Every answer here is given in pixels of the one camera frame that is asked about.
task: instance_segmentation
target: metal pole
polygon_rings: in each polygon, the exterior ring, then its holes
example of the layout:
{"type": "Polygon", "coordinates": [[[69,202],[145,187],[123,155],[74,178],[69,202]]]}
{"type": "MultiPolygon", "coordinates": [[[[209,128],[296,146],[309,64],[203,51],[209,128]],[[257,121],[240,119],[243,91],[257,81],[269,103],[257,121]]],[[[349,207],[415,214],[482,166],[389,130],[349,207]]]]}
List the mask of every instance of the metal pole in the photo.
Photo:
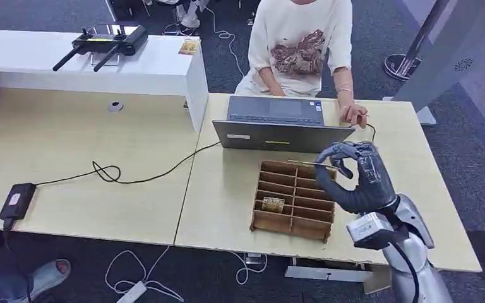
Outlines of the metal pole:
{"type": "Polygon", "coordinates": [[[421,60],[416,56],[448,3],[449,0],[436,0],[406,55],[394,54],[386,57],[384,71],[388,75],[401,81],[410,79],[421,63],[421,60]]]}

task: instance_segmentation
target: robotic arm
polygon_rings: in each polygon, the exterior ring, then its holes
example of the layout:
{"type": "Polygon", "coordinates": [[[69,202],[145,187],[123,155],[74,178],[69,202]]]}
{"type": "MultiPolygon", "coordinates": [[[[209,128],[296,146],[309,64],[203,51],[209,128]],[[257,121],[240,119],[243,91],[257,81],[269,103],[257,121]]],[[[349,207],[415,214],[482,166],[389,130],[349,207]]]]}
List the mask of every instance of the robotic arm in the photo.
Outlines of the robotic arm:
{"type": "Polygon", "coordinates": [[[351,179],[343,159],[357,162],[358,185],[344,189],[330,179],[326,168],[315,165],[317,183],[349,213],[361,217],[347,225],[354,246],[382,250],[392,270],[392,288],[399,302],[452,303],[440,274],[428,261],[434,242],[416,206],[406,195],[396,194],[388,172],[372,142],[334,143],[316,160],[330,159],[351,179]]]}

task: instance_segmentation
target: black glove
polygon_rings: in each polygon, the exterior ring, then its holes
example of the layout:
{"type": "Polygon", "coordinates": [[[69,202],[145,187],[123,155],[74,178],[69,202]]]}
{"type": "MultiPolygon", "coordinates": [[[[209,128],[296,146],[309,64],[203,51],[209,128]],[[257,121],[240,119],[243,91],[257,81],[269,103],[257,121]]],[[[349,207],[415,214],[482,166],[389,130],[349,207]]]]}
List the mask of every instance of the black glove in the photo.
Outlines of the black glove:
{"type": "Polygon", "coordinates": [[[349,179],[352,179],[353,173],[345,167],[343,159],[353,158],[358,164],[358,185],[353,191],[348,191],[332,181],[324,166],[315,165],[317,183],[345,211],[371,212],[395,201],[397,195],[388,171],[372,142],[333,143],[315,162],[323,163],[328,157],[330,163],[338,167],[339,172],[349,179]]]}

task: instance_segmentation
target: white shirt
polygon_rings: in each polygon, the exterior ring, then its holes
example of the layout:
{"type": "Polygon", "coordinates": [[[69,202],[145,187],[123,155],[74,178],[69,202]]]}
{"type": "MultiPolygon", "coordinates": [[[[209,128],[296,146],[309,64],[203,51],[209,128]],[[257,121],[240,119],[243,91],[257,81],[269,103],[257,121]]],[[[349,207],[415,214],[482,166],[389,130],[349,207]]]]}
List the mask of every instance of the white shirt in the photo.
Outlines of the white shirt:
{"type": "Polygon", "coordinates": [[[287,95],[312,95],[321,90],[321,71],[328,66],[350,69],[350,0],[316,0],[299,5],[291,0],[261,0],[250,36],[250,71],[237,90],[268,93],[258,71],[270,67],[287,95]]]}

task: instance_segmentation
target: sandal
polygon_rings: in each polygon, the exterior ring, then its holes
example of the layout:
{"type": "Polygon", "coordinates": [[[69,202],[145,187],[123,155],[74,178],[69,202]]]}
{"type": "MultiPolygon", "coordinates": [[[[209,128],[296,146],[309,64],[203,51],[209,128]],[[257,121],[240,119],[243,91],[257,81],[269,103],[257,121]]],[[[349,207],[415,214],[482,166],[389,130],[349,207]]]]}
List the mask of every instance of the sandal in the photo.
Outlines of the sandal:
{"type": "MultiPolygon", "coordinates": [[[[42,265],[31,275],[33,283],[32,290],[30,291],[30,298],[34,300],[42,292],[59,285],[67,279],[69,273],[71,273],[71,264],[66,259],[57,259],[42,265]],[[57,269],[57,262],[65,262],[68,270],[65,273],[61,273],[57,269]]],[[[28,303],[28,299],[24,297],[16,300],[9,300],[8,303],[28,303]]]]}

